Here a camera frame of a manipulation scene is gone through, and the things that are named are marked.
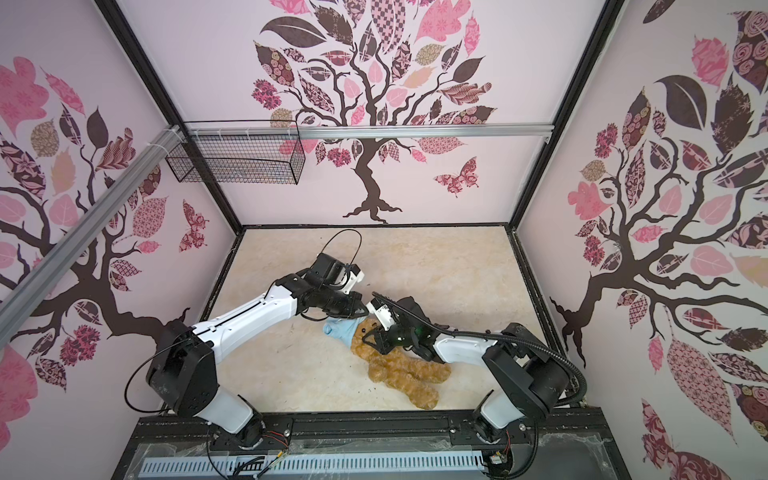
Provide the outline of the light blue bear hoodie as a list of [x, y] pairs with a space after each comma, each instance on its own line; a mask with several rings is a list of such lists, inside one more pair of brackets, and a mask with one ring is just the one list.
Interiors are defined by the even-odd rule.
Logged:
[[336, 319], [329, 318], [323, 325], [323, 333], [326, 336], [341, 341], [347, 348], [351, 347], [354, 335], [359, 325], [364, 321], [358, 319]]

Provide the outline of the brown teddy bear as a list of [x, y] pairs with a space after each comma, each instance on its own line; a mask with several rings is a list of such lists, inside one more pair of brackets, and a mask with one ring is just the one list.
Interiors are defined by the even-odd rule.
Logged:
[[436, 385], [449, 379], [451, 367], [412, 357], [400, 347], [396, 347], [387, 355], [379, 353], [363, 342], [363, 336], [372, 333], [378, 326], [377, 320], [363, 320], [356, 327], [351, 341], [350, 350], [368, 363], [369, 379], [401, 392], [416, 408], [434, 409], [440, 398]]

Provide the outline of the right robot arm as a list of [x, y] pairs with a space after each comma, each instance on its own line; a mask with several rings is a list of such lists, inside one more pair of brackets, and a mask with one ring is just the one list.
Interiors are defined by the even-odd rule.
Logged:
[[541, 423], [555, 408], [577, 404], [587, 393], [581, 370], [519, 323], [499, 332], [451, 329], [431, 322], [411, 297], [394, 301], [378, 293], [368, 309], [379, 325], [362, 340], [378, 353], [403, 348], [426, 362], [469, 364], [490, 372], [497, 387], [476, 407], [472, 420], [484, 442], [496, 442], [522, 419]]

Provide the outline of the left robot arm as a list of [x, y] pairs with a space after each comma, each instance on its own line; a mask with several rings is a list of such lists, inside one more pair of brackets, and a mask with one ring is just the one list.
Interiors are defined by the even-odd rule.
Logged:
[[368, 315], [353, 288], [365, 278], [358, 265], [320, 253], [314, 263], [270, 284], [265, 293], [213, 319], [187, 326], [172, 321], [149, 362], [146, 382], [170, 410], [199, 418], [238, 447], [256, 447], [266, 433], [262, 415], [221, 386], [217, 367], [225, 358], [272, 326], [316, 308], [334, 319]]

